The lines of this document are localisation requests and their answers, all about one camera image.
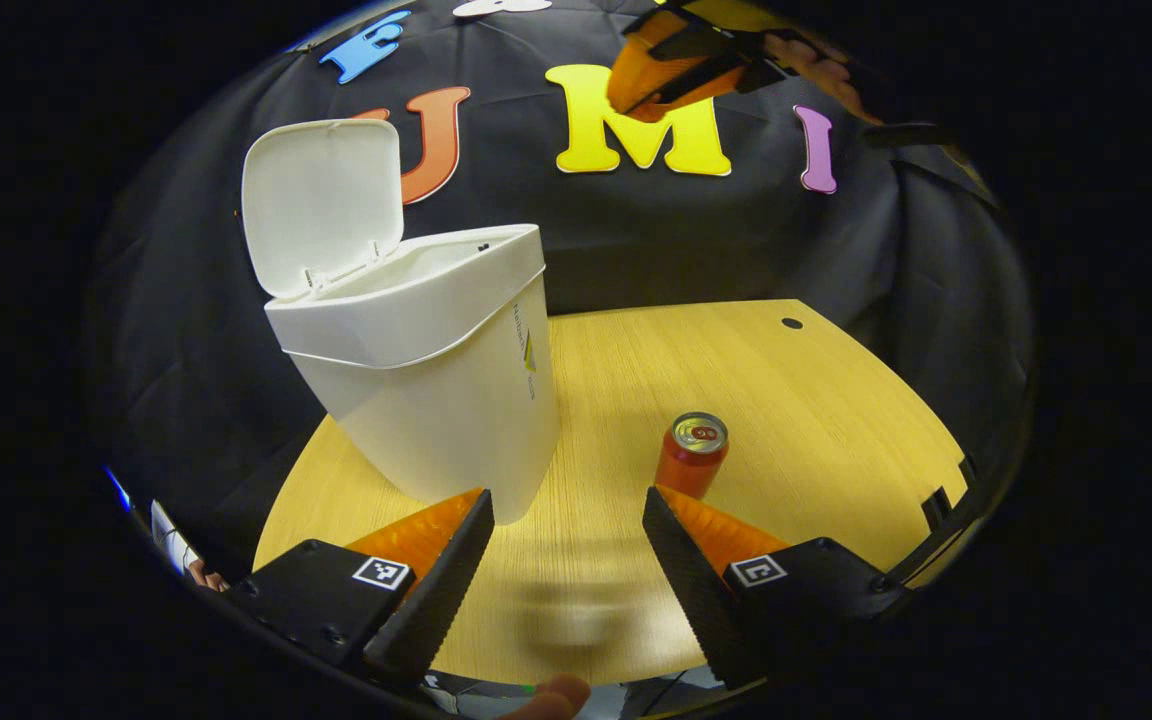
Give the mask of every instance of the open lid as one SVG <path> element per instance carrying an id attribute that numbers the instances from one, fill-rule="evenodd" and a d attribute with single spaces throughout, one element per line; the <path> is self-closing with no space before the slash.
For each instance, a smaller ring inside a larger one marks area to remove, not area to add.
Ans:
<path id="1" fill-rule="evenodd" d="M 378 263 L 403 237 L 397 131 L 369 119 L 271 129 L 247 151 L 242 206 L 256 279 L 274 297 Z"/>

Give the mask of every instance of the screw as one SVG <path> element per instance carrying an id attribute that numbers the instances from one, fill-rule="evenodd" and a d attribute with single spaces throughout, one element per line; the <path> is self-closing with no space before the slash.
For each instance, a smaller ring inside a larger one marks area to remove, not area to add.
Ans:
<path id="1" fill-rule="evenodd" d="M 323 628 L 323 638 L 332 644 L 344 644 L 344 636 L 333 626 L 325 626 Z"/>

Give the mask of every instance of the blue letter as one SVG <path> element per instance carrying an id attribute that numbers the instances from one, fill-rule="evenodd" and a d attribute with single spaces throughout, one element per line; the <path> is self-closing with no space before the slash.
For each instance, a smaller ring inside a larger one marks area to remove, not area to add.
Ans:
<path id="1" fill-rule="evenodd" d="M 406 18 L 410 14 L 411 10 L 399 10 L 392 15 L 387 15 L 379 23 L 374 23 L 372 26 L 349 38 L 349 40 L 342 41 L 336 50 L 324 55 L 319 60 L 319 63 L 326 63 L 326 61 L 332 60 L 333 63 L 338 65 L 340 70 L 342 70 L 340 73 L 340 85 L 358 77 L 358 74 L 370 68 L 371 65 L 379 63 L 380 60 L 385 59 L 385 55 L 389 55 L 394 50 L 397 50 L 396 41 L 391 41 L 388 45 L 378 44 L 379 41 L 394 40 L 394 38 L 399 37 L 403 32 L 403 28 L 401 24 L 397 24 L 397 21 Z"/>

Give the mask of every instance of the soda can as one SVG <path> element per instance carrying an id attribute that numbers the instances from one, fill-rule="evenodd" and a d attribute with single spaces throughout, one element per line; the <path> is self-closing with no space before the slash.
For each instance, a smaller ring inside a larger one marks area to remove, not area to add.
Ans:
<path id="1" fill-rule="evenodd" d="M 658 486 L 700 500 L 727 457 L 727 425 L 714 415 L 680 415 L 664 433 Z"/>

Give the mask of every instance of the wooden table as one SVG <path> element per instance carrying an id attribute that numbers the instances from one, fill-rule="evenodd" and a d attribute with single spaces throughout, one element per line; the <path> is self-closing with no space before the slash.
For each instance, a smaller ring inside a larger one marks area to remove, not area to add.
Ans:
<path id="1" fill-rule="evenodd" d="M 938 487 L 952 503 L 965 491 L 963 452 L 937 416 L 801 302 L 564 314 L 550 319 L 550 340 L 556 454 L 526 516 L 495 529 L 435 670 L 521 684 L 570 670 L 602 684 L 705 664 L 641 526 L 660 437 L 685 411 L 717 414 L 732 432 L 705 502 L 789 543 L 835 538 L 879 569 L 929 536 L 920 503 Z M 420 508 L 328 416 L 270 511 L 255 566 Z"/>

